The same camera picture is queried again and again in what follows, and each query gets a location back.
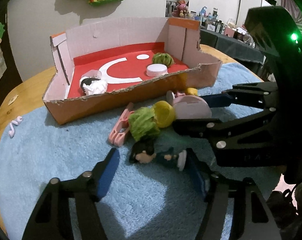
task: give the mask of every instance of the red felt lining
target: red felt lining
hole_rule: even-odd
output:
[[[127,61],[112,65],[107,70],[109,76],[116,78],[139,77],[143,81],[151,79],[151,77],[146,75],[147,66],[152,64],[152,57],[158,52],[165,53],[163,42],[127,45],[74,58],[75,69],[68,98],[77,98],[84,95],[79,85],[80,78],[83,74],[92,69],[99,70],[104,64],[123,57],[125,57]],[[137,56],[140,54],[147,54],[149,58],[137,59]],[[182,61],[176,58],[173,59],[175,64],[168,68],[168,73],[188,69],[188,66]],[[124,89],[139,83],[141,82],[108,84],[107,92]]]

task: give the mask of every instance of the wooden table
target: wooden table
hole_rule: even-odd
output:
[[[201,50],[208,54],[211,54],[219,58],[223,63],[237,63],[234,59],[223,54],[222,52],[206,46],[200,45]],[[7,124],[15,119],[18,115],[24,115],[32,110],[44,106],[42,96],[49,84],[52,76],[55,74],[55,67],[51,67],[41,73],[31,77],[27,81],[23,82],[16,88],[14,88],[5,98],[0,107],[0,139],[3,134],[3,130]],[[19,95],[17,99],[11,105],[7,105],[9,100],[14,96]],[[2,217],[0,215],[0,227],[5,230]]]

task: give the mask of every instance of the green led light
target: green led light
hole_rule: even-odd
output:
[[[293,41],[296,41],[296,40],[298,39],[297,34],[292,33],[292,35],[291,35],[291,39],[292,39]]]

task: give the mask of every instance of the wireless earbud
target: wireless earbud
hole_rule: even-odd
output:
[[[15,125],[19,125],[23,121],[22,116],[18,116],[15,120],[12,120],[11,123]]]
[[[11,130],[9,131],[9,136],[12,139],[15,135],[15,130],[14,130],[12,123],[10,123],[10,127],[11,127]]]
[[[22,116],[19,115],[15,120],[12,120],[12,121],[10,122],[10,128],[11,128],[11,130],[9,130],[9,136],[10,136],[11,139],[12,139],[12,138],[14,137],[14,135],[15,135],[15,130],[14,130],[14,127],[13,127],[12,124],[18,126],[22,121],[23,121],[23,118],[22,118]]]

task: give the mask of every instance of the blue fluffy rug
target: blue fluffy rug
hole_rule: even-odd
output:
[[[258,79],[240,64],[224,64],[215,85],[201,89],[199,94],[220,93],[232,88],[233,84],[248,82],[258,82]],[[159,100],[164,97],[135,104],[135,109]],[[112,147],[107,142],[108,135],[122,111],[123,108],[115,109],[59,126],[46,108],[41,107],[23,116],[13,139],[8,136],[9,127],[5,129],[0,142],[0,210],[11,240],[22,239],[34,205],[52,177],[76,178],[105,158]],[[257,111],[231,105],[212,109],[212,115],[225,122]],[[108,238],[193,240],[206,204],[194,192],[187,173],[155,163],[129,164],[133,143],[130,137],[119,148],[120,164],[114,180],[107,196],[97,203]],[[279,181],[280,173],[273,167],[219,167],[207,140],[180,137],[172,128],[167,128],[157,139],[155,150],[167,150],[170,146],[177,153],[187,147],[193,148],[200,160],[228,178],[252,177],[265,198]],[[75,239],[81,239],[72,200],[70,206]],[[230,205],[221,239],[228,239],[231,222]]]

